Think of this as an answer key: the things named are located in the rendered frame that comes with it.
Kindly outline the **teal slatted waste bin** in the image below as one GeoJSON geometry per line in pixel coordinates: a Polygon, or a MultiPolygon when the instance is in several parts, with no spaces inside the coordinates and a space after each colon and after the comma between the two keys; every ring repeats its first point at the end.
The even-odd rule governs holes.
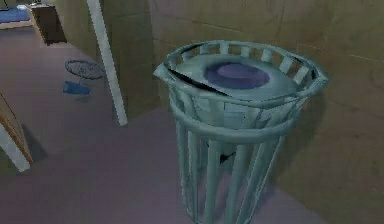
{"type": "Polygon", "coordinates": [[[280,47],[229,40],[179,47],[154,74],[169,89],[191,221],[251,224],[288,132],[327,75],[280,47]]]}

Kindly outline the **dark brown wooden cabinet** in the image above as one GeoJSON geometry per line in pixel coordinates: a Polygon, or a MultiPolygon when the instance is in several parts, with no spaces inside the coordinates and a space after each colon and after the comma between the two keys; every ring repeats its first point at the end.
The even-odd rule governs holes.
{"type": "Polygon", "coordinates": [[[46,45],[67,42],[54,5],[32,3],[26,7],[35,31],[46,45]]]}

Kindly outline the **blue bed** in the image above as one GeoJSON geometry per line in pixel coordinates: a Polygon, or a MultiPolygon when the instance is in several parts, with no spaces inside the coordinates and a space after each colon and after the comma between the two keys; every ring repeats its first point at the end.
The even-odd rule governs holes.
{"type": "Polygon", "coordinates": [[[31,25],[30,15],[24,5],[0,10],[0,30],[29,27],[31,25]]]}

